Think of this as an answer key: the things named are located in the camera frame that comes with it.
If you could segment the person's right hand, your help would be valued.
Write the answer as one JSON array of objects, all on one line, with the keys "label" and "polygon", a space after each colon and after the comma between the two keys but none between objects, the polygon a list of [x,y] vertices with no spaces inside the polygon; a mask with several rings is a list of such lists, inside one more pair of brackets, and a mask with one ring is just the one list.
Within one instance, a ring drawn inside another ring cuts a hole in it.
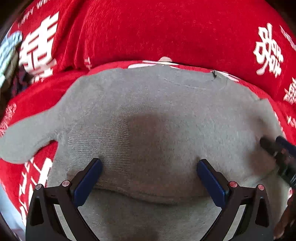
[{"label": "person's right hand", "polygon": [[280,221],[274,228],[273,239],[281,238],[284,234],[285,228],[295,221],[295,192],[287,201],[287,207],[282,214]]}]

